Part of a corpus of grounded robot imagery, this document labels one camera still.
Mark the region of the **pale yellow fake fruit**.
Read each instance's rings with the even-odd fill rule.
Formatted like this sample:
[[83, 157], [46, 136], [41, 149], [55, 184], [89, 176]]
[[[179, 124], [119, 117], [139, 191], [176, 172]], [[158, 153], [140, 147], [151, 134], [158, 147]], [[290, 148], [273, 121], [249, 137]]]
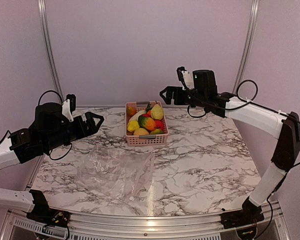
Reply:
[[154, 120], [161, 121], [164, 118], [164, 110], [159, 104], [155, 104], [151, 109], [151, 117]]

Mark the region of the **pink fake fruit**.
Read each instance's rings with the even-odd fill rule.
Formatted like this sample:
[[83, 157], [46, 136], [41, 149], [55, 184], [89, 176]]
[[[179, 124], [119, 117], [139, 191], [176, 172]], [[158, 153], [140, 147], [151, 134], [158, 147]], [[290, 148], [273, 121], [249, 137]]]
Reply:
[[164, 130], [164, 124], [160, 120], [155, 120], [156, 129]]

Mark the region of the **red fake pepper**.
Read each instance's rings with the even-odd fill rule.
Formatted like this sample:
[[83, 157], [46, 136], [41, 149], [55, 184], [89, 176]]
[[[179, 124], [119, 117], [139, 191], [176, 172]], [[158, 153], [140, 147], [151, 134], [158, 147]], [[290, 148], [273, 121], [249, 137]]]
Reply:
[[142, 114], [142, 116], [146, 117], [146, 118], [151, 118], [151, 116], [149, 114], [146, 114], [146, 113]]

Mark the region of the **orange red fake fruit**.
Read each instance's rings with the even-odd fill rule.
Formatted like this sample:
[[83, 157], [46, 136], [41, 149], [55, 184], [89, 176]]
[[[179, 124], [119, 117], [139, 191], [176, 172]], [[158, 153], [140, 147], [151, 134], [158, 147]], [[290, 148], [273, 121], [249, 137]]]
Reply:
[[128, 106], [126, 108], [126, 113], [128, 116], [133, 117], [137, 113], [137, 110], [134, 107]]

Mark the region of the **yellow fake lemon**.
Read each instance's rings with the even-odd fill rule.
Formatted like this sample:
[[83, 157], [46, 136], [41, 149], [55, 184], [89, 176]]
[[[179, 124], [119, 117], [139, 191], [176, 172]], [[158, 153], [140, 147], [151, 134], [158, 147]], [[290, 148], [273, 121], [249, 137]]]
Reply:
[[131, 120], [127, 124], [127, 131], [130, 133], [134, 133], [139, 128], [140, 126], [137, 120]]

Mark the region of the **green orange fake mango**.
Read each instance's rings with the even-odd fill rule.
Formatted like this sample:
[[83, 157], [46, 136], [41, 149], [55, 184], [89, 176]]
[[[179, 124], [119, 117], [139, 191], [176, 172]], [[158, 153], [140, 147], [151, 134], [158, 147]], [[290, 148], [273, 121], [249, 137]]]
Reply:
[[148, 131], [156, 130], [156, 123], [151, 117], [138, 117], [138, 124], [141, 128], [147, 129]]

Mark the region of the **peach fake fruit with leaf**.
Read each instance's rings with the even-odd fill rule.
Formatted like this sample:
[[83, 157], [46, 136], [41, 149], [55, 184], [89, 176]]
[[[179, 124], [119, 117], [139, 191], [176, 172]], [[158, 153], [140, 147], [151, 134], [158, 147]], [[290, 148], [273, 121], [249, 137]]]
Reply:
[[148, 132], [148, 130], [145, 129], [145, 128], [142, 128], [142, 127], [136, 129], [136, 130], [133, 132], [133, 135], [134, 135], [134, 136], [146, 136], [146, 135], [149, 135], [149, 134], [150, 134], [150, 133]]

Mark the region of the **clear zip top bag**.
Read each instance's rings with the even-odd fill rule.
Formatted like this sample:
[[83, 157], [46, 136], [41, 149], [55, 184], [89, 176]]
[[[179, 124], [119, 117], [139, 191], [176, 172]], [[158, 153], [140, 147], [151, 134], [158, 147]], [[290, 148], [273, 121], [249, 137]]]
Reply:
[[82, 160], [76, 180], [87, 190], [117, 200], [129, 200], [150, 185], [154, 162], [153, 153], [97, 145]]

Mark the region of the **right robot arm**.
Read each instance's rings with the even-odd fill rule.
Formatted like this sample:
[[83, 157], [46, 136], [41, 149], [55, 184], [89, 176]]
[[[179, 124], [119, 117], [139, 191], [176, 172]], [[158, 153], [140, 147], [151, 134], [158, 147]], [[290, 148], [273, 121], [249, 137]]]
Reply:
[[270, 165], [250, 196], [242, 204], [237, 219], [248, 224], [257, 210], [276, 192], [288, 172], [295, 167], [300, 152], [300, 120], [295, 112], [284, 113], [243, 99], [238, 93], [218, 92], [215, 74], [201, 69], [193, 72], [184, 67], [177, 70], [181, 86], [167, 86], [159, 95], [167, 105], [201, 107], [206, 113], [229, 118], [255, 127], [277, 140]]

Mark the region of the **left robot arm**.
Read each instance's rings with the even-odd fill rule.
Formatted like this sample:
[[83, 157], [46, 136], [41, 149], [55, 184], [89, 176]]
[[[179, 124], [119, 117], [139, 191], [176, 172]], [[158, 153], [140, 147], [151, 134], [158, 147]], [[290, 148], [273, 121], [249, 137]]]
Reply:
[[[73, 117], [74, 110], [68, 100], [63, 104], [39, 104], [30, 127], [15, 131], [0, 141], [0, 170], [43, 155], [49, 156], [54, 149], [70, 146], [72, 142], [99, 131], [104, 122], [103, 116], [88, 111], [84, 114], [85, 119]], [[41, 191], [0, 188], [0, 208], [33, 212], [43, 223], [50, 222], [54, 216]]]

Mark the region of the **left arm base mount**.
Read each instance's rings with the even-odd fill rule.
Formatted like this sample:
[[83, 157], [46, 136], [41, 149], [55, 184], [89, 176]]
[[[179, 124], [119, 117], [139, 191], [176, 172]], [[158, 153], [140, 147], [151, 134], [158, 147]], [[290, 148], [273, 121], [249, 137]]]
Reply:
[[26, 213], [26, 217], [47, 226], [66, 228], [68, 226], [70, 213], [65, 210], [51, 208], [44, 194], [39, 190], [31, 189], [29, 193], [33, 197], [33, 209]]

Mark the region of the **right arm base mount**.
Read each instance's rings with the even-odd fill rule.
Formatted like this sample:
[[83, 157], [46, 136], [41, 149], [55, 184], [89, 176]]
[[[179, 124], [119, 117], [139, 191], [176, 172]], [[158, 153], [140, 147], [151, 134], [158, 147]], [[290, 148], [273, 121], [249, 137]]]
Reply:
[[224, 229], [256, 224], [257, 222], [261, 222], [265, 219], [261, 209], [257, 210], [254, 215], [252, 215], [249, 210], [243, 209], [223, 212], [220, 215], [220, 218], [220, 222], [223, 225]]

